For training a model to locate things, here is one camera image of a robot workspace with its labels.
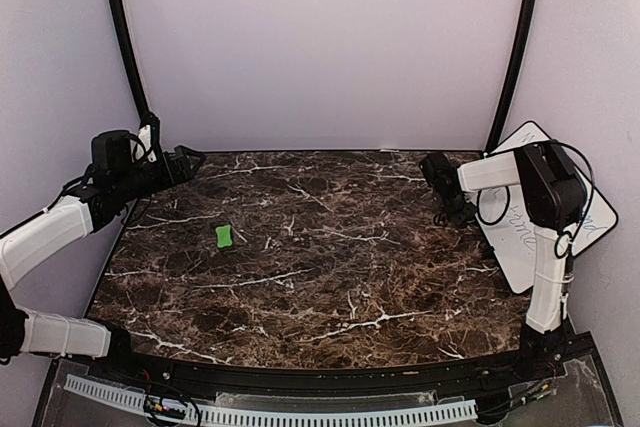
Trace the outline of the white whiteboard black frame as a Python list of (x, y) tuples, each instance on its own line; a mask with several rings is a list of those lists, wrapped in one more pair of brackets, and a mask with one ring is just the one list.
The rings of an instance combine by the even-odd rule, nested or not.
[[(484, 219), (501, 220), (494, 226), (482, 223), (480, 228), (493, 248), (511, 290), (521, 294), (531, 288), (535, 270), (535, 235), (521, 188), (518, 185), (493, 188), (479, 195), (472, 194), (470, 200), (480, 204)], [(573, 244), (573, 255), (580, 256), (617, 223), (617, 212), (599, 191), (595, 191), (585, 222)]]

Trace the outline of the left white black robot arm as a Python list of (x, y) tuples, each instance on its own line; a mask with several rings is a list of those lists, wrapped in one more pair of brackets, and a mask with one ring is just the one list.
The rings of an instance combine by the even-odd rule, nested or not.
[(157, 129), (107, 131), (91, 141), (85, 172), (67, 182), (54, 201), (1, 235), (1, 362), (22, 354), (101, 358), (120, 383), (141, 374), (140, 359), (113, 344), (102, 323), (18, 306), (12, 290), (68, 245), (100, 231), (128, 205), (194, 179), (206, 156), (178, 146), (163, 150)]

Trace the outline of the green whiteboard eraser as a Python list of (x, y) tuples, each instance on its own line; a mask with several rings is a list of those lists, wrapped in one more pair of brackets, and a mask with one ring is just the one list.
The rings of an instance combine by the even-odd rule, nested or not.
[(215, 228), (216, 247), (224, 251), (234, 247), (233, 229), (231, 225), (222, 225)]

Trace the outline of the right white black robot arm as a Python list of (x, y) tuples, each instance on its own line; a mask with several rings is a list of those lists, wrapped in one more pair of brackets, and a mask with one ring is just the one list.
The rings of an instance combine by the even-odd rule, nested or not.
[(568, 296), (573, 280), (573, 244), (584, 224), (595, 190), (579, 176), (570, 155), (574, 147), (538, 141), (492, 153), (481, 160), (453, 164), (441, 152), (426, 155), (419, 168), (455, 226), (480, 220), (481, 196), (493, 188), (519, 186), (536, 239), (532, 294), (521, 326), (519, 349), (510, 371), (521, 381), (543, 377), (568, 344)]

